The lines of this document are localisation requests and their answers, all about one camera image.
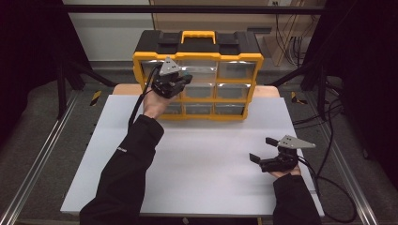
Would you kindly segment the black metal stand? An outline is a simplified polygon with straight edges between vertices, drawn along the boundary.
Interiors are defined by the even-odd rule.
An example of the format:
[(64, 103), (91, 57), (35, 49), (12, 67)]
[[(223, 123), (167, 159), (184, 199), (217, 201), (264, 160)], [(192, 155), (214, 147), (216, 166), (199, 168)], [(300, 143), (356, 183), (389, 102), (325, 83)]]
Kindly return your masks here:
[(317, 86), (317, 103), (316, 108), (320, 117), (326, 120), (325, 111), (325, 96), (326, 96), (326, 74), (321, 62), (316, 60), (305, 63), (303, 66), (295, 69), (280, 79), (271, 82), (269, 85), (279, 87), (280, 85), (296, 78), (297, 76), (303, 76), (300, 84), (300, 88), (303, 91), (312, 91)]
[(67, 111), (66, 81), (69, 81), (73, 90), (83, 90), (85, 82), (81, 78), (81, 74), (88, 75), (90, 78), (108, 86), (116, 87), (117, 83), (112, 82), (98, 73), (92, 68), (85, 67), (74, 61), (61, 60), (56, 64), (57, 76), (57, 92), (58, 92), (58, 115), (60, 119)]

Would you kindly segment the wooden table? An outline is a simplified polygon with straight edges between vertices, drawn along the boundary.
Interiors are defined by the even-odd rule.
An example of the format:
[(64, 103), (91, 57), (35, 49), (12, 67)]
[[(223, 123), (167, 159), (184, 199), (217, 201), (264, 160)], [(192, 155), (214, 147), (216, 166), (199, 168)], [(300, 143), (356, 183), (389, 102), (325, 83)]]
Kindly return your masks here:
[[(135, 95), (138, 96), (142, 93), (142, 88), (136, 83), (121, 83), (118, 84), (114, 91), (114, 95)], [(278, 98), (280, 93), (275, 86), (257, 85), (254, 88), (253, 96), (255, 98)]]

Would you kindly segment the yellow and black organizer cabinet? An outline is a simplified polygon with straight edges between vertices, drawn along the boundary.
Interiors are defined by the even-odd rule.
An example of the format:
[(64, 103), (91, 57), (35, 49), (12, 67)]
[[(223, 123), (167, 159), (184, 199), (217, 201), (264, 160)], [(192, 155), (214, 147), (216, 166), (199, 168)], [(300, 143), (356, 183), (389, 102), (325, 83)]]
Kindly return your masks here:
[(210, 60), (210, 61), (249, 61), (255, 62), (252, 86), (242, 116), (231, 115), (169, 115), (162, 116), (169, 120), (209, 119), (209, 120), (244, 120), (248, 115), (252, 102), (256, 77), (263, 65), (264, 57), (252, 32), (235, 32), (230, 34), (216, 31), (181, 31), (166, 33), (147, 30), (141, 35), (132, 55), (133, 74), (142, 86), (150, 85), (155, 66), (169, 56), (177, 63), (178, 60)]

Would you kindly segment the black metal crossbar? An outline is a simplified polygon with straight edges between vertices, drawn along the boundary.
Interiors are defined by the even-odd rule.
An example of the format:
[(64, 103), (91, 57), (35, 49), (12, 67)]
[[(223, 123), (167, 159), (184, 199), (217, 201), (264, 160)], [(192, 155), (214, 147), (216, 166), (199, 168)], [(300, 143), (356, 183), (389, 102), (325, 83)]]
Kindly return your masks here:
[(298, 14), (334, 13), (333, 7), (240, 7), (240, 6), (144, 6), (144, 5), (63, 5), (70, 13), (207, 13), (207, 14)]

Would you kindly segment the white table cover sheet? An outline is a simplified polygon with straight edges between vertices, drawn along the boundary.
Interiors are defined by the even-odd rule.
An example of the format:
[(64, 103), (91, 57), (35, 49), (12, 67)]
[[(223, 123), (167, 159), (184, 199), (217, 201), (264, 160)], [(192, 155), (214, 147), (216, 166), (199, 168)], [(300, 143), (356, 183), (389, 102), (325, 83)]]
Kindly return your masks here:
[[(76, 215), (97, 192), (100, 173), (127, 133), (134, 96), (108, 97), (61, 206)], [(146, 173), (141, 213), (147, 217), (270, 215), (274, 179), (250, 156), (274, 158), (266, 143), (295, 133), (281, 97), (256, 97), (243, 121), (162, 121), (164, 135)]]

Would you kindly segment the clear plastic drawer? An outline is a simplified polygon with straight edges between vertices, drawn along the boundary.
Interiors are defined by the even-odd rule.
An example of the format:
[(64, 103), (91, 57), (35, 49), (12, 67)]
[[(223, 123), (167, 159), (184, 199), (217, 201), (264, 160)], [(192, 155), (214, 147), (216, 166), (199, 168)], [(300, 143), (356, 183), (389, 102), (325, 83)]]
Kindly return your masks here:
[(185, 74), (190, 74), (196, 80), (214, 80), (217, 73), (217, 63), (210, 60), (181, 60), (178, 62)]

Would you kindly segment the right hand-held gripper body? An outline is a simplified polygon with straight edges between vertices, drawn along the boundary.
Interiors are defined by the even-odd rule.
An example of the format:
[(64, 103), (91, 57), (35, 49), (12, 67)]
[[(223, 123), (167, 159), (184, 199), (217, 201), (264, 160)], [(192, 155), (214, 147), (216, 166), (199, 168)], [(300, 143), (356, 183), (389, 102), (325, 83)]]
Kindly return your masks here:
[(298, 149), (315, 148), (312, 142), (285, 135), (278, 141), (278, 155), (274, 158), (261, 159), (259, 166), (263, 173), (286, 172), (294, 169), (299, 163)]

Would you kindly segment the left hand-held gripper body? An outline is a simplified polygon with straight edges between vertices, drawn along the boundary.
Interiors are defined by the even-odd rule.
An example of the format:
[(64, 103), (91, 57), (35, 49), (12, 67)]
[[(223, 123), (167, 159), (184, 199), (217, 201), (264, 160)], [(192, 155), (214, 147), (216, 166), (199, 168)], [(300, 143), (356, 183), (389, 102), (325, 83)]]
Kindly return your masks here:
[(184, 84), (179, 82), (179, 66), (169, 56), (167, 56), (162, 63), (155, 66), (153, 79), (152, 79), (152, 90), (164, 98), (174, 97), (174, 89), (178, 84)]

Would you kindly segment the black curtain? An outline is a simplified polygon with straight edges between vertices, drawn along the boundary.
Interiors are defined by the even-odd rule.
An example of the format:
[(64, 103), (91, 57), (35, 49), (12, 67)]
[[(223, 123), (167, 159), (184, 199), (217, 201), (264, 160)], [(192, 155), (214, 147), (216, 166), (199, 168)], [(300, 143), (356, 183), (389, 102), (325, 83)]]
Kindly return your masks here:
[(344, 83), (361, 141), (398, 187), (398, 0), (326, 0), (336, 11), (316, 27), (308, 60), (332, 31), (324, 61)]
[(27, 107), (28, 94), (56, 81), (61, 60), (90, 67), (63, 0), (0, 0), (0, 145)]

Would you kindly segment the person's right hand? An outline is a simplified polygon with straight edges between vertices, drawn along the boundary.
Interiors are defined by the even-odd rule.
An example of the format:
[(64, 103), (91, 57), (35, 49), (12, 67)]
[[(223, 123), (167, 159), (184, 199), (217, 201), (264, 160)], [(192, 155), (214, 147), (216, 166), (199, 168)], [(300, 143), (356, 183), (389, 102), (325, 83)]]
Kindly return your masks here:
[(270, 173), (272, 176), (274, 176), (275, 178), (281, 178), (285, 175), (301, 175), (301, 170), (299, 165), (297, 165), (294, 169), (290, 170), (290, 171), (286, 171), (286, 172), (271, 172)]

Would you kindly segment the person's left hand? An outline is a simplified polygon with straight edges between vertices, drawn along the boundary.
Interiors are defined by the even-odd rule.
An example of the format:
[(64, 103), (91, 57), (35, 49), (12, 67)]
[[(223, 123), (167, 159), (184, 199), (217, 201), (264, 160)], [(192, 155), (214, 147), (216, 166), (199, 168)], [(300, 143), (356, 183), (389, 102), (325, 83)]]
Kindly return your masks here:
[(143, 115), (157, 119), (166, 110), (169, 104), (171, 104), (175, 99), (165, 98), (154, 93), (152, 90), (148, 91), (144, 98), (144, 111)]

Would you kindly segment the set of clear cabinet drawers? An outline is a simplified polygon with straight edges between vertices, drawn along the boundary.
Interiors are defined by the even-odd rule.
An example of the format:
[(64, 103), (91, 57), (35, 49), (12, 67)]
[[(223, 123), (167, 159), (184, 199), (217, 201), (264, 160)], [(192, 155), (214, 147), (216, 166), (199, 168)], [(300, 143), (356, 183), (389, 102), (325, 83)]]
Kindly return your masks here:
[[(252, 86), (255, 62), (215, 61), (214, 80), (196, 80), (192, 76), (181, 94), (180, 102), (169, 105), (169, 115), (231, 115), (242, 116)], [(179, 67), (180, 75), (185, 73)]]

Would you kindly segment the light wooden furniture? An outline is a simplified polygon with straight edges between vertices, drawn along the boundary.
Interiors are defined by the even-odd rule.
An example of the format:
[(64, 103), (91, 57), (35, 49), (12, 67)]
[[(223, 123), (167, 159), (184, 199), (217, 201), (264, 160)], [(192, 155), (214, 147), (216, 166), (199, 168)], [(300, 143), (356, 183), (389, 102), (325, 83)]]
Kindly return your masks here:
[[(239, 6), (239, 7), (323, 7), (327, 0), (149, 0), (151, 6)], [(153, 13), (156, 30), (214, 30), (224, 33), (253, 31), (268, 48), (268, 57), (279, 66), (289, 56), (291, 38), (309, 38), (319, 15), (274, 14), (190, 14)]]

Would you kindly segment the aluminium floor rail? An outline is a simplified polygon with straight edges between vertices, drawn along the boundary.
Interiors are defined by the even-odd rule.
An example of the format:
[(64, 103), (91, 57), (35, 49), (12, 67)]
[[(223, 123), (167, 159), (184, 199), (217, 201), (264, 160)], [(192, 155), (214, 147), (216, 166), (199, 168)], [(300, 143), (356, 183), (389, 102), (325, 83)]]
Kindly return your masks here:
[(41, 146), (33, 165), (20, 185), (17, 193), (8, 205), (4, 214), (0, 217), (0, 225), (14, 225), (21, 213), (33, 187), (35, 186), (40, 174), (46, 165), (46, 162), (54, 150), (57, 141), (62, 134), (62, 131), (69, 120), (72, 111), (75, 108), (76, 102), (80, 96), (80, 92), (72, 91), (67, 103), (67, 108), (64, 114), (56, 120), (54, 126), (48, 135), (46, 141)]
[(356, 212), (362, 225), (379, 225), (375, 213), (360, 187), (360, 183), (352, 172), (339, 144), (336, 141), (336, 129), (333, 125), (332, 119), (321, 124), (320, 127), (324, 139), (330, 144), (330, 153), (333, 156), (336, 169), (344, 182), (346, 191), (355, 204)]

